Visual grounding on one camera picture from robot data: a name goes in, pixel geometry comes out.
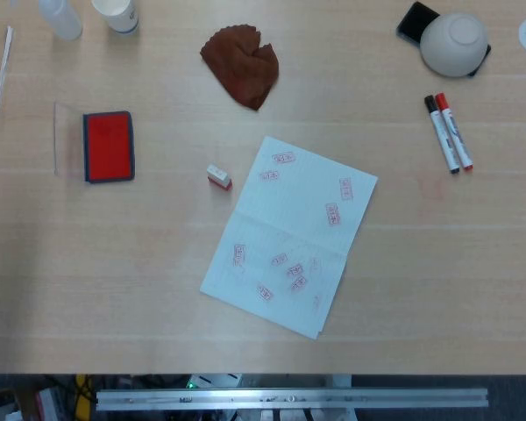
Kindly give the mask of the small white red stamp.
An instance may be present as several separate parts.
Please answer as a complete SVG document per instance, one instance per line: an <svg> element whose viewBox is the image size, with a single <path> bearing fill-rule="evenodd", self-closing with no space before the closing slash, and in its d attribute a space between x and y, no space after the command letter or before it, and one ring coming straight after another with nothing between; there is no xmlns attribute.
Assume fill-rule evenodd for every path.
<svg viewBox="0 0 526 421"><path fill-rule="evenodd" d="M207 166L207 178L219 188L229 190L232 186L232 179L229 174L214 164Z"/></svg>

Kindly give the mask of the white stamped paper sheet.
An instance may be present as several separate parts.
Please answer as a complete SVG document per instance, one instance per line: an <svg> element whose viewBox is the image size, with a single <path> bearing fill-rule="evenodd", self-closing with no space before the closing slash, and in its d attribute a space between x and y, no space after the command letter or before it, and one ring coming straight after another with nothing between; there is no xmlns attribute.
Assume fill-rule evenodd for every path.
<svg viewBox="0 0 526 421"><path fill-rule="evenodd" d="M316 339L377 181L265 137L201 291Z"/></svg>

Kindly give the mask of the red ink pad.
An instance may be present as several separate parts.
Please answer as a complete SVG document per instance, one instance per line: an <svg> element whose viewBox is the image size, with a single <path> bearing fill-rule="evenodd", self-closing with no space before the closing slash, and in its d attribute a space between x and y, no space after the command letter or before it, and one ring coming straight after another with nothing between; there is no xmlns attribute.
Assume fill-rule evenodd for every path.
<svg viewBox="0 0 526 421"><path fill-rule="evenodd" d="M84 180L128 182L135 177L132 115L128 111L82 115Z"/></svg>

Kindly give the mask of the clear squeeze bottle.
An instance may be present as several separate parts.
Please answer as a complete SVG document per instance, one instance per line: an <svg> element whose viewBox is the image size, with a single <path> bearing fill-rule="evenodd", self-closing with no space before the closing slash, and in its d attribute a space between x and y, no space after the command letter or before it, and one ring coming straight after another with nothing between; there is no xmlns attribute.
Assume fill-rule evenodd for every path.
<svg viewBox="0 0 526 421"><path fill-rule="evenodd" d="M39 0L39 12L64 40L78 39L82 34L82 22L69 0Z"/></svg>

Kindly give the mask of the white paper cup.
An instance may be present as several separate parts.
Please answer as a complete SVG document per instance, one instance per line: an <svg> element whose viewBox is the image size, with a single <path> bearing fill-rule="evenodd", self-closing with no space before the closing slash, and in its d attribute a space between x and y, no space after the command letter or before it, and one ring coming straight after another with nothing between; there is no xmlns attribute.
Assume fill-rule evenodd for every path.
<svg viewBox="0 0 526 421"><path fill-rule="evenodd" d="M134 0L91 0L91 3L113 31L126 34L138 27Z"/></svg>

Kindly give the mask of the white box with green light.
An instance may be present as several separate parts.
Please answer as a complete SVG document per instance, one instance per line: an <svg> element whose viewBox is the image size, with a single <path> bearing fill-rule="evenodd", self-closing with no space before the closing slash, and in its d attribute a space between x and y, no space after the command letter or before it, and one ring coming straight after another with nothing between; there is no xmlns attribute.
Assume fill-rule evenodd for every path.
<svg viewBox="0 0 526 421"><path fill-rule="evenodd" d="M242 380L242 374L193 374L187 389L234 389Z"/></svg>

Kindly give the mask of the brown cloth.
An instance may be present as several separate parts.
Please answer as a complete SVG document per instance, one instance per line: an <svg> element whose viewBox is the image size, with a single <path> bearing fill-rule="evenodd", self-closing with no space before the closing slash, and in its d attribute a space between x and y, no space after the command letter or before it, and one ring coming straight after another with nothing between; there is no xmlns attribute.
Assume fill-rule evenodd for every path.
<svg viewBox="0 0 526 421"><path fill-rule="evenodd" d="M262 45L252 25L231 25L215 32L200 51L203 61L239 104L257 111L279 76L271 44Z"/></svg>

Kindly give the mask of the black capped whiteboard marker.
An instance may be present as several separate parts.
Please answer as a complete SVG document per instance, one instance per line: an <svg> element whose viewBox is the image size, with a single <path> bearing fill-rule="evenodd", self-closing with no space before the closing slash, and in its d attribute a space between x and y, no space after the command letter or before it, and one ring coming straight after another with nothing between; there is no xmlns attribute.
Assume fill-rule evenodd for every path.
<svg viewBox="0 0 526 421"><path fill-rule="evenodd" d="M433 95L426 96L424 98L425 106L430 114L430 120L433 124L439 144L441 146L446 164L451 174L457 174L460 169L458 157L455 154L454 148L451 143L450 136L445 128L445 123L442 118L442 114L439 111L435 98Z"/></svg>

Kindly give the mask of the red capped whiteboard marker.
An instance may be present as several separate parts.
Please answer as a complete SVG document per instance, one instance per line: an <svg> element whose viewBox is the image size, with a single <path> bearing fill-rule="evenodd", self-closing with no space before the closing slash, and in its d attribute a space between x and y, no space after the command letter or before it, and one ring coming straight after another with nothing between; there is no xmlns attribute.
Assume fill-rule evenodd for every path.
<svg viewBox="0 0 526 421"><path fill-rule="evenodd" d="M462 164L462 167L465 171L470 171L473 169L473 160L466 147L466 143L461 136L461 133L458 129L458 125L453 116L452 110L446 100L446 97L443 92L440 92L435 95L435 100L439 110L442 112L446 127L449 131L451 139L453 141L455 150L458 154L459 160Z"/></svg>

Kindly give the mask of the black flat phone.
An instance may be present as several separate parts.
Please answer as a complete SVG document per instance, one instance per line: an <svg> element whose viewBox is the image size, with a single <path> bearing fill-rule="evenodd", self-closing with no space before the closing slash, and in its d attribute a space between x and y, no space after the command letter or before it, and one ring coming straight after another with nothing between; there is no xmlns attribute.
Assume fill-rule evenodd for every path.
<svg viewBox="0 0 526 421"><path fill-rule="evenodd" d="M396 33L400 37L409 41L410 43L418 46L420 50L419 44L420 44L420 39L422 37L423 31L435 18L439 16L441 15L433 11L431 8L427 7L426 5L420 2L415 2L410 6L409 10L403 17L400 24L398 24L396 28ZM491 52L491 46L488 42L487 53L481 65L484 63L486 57L489 55L490 52ZM475 72L467 76L472 77L476 75L480 66Z"/></svg>

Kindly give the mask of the beige upturned bowl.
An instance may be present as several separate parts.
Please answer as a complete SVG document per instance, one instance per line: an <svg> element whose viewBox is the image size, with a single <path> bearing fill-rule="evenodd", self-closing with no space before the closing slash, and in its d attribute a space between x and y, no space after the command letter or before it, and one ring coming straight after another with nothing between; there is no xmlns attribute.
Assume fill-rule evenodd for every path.
<svg viewBox="0 0 526 421"><path fill-rule="evenodd" d="M425 28L419 47L431 70L447 77L463 77L475 72L484 60L487 30L474 15L444 14Z"/></svg>

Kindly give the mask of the aluminium rail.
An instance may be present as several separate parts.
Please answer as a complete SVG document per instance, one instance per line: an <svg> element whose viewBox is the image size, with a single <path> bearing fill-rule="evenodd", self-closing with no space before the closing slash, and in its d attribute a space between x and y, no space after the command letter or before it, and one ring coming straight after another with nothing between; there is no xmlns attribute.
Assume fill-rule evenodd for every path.
<svg viewBox="0 0 526 421"><path fill-rule="evenodd" d="M486 408L486 389L105 390L98 411Z"/></svg>

